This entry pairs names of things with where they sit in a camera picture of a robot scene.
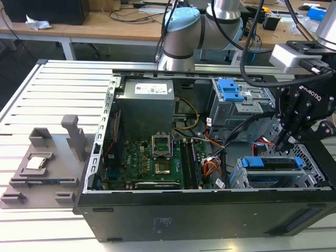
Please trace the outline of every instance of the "open computer tower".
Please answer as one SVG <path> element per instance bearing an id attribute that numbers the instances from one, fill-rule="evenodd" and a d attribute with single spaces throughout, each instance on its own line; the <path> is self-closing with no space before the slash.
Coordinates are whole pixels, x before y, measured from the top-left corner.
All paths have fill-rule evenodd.
<path id="1" fill-rule="evenodd" d="M 114 71 L 76 202 L 98 241 L 290 236 L 334 213 L 323 144 L 275 151 L 274 92 L 240 75 Z"/>

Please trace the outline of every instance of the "motherboard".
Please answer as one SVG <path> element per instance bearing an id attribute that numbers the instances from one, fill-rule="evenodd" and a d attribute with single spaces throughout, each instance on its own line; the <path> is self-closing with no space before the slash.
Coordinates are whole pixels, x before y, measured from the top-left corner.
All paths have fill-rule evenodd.
<path id="1" fill-rule="evenodd" d="M 121 165 L 106 165 L 102 186 L 105 190 L 197 189 L 203 184 L 205 155 L 202 141 L 171 141 L 161 135 L 125 141 Z"/>

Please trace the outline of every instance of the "desk leg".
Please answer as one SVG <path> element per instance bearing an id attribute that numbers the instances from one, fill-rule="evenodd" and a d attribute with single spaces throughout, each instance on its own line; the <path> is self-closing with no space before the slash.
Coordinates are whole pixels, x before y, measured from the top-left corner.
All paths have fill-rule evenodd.
<path id="1" fill-rule="evenodd" d="M 16 51 L 16 46 L 13 39 L 4 39 L 3 43 L 10 51 Z"/>
<path id="2" fill-rule="evenodd" d="M 61 42 L 61 43 L 65 54 L 65 58 L 67 60 L 76 60 L 76 55 L 72 43 L 71 42 Z"/>

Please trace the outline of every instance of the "white table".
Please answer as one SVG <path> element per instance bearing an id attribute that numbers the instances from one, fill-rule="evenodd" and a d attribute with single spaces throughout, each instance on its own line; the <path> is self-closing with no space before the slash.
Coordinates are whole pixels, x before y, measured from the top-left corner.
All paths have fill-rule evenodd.
<path id="1" fill-rule="evenodd" d="M 50 60 L 36 65 L 0 113 L 0 195 L 30 144 L 34 127 L 65 133 L 62 116 L 79 116 L 95 133 L 112 69 L 155 69 L 151 63 Z M 237 73 L 232 66 L 197 65 L 197 70 Z M 253 73 L 279 73 L 249 67 Z M 291 78 L 277 74 L 279 80 Z M 335 141 L 325 141 L 330 152 Z M 71 209 L 0 209 L 0 251 L 336 251 L 336 215 L 293 237 L 99 243 L 82 216 Z"/>

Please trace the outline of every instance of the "green circuit board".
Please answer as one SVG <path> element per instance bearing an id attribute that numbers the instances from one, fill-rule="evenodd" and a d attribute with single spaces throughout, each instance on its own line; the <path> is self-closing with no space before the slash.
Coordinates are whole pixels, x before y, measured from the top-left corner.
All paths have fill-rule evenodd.
<path id="1" fill-rule="evenodd" d="M 152 141 L 126 141 L 122 154 L 122 164 L 119 169 L 108 167 L 104 175 L 104 185 L 109 190 L 124 190 L 126 184 L 136 182 L 169 182 L 183 184 L 183 169 L 180 152 L 180 141 L 173 141 L 172 156 L 154 159 Z M 205 157 L 203 142 L 195 142 L 195 153 L 199 164 Z M 167 151 L 167 143 L 156 141 L 155 150 Z"/>

